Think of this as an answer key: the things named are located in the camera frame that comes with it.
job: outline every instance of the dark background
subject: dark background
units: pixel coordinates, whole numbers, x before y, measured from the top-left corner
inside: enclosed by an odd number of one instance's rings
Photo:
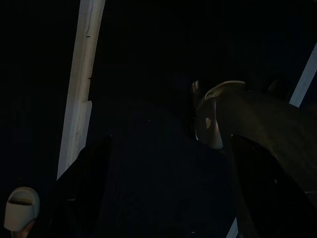
[[[16,187],[34,188],[45,202],[56,179],[79,1],[1,9],[4,213]],[[315,15],[311,0],[106,3],[88,142],[114,136],[111,229],[145,235],[150,222],[150,231],[226,235],[234,217],[229,176],[221,157],[189,138],[190,84],[247,80],[262,91],[282,78],[292,93],[317,41]],[[304,106],[316,102],[315,84]]]

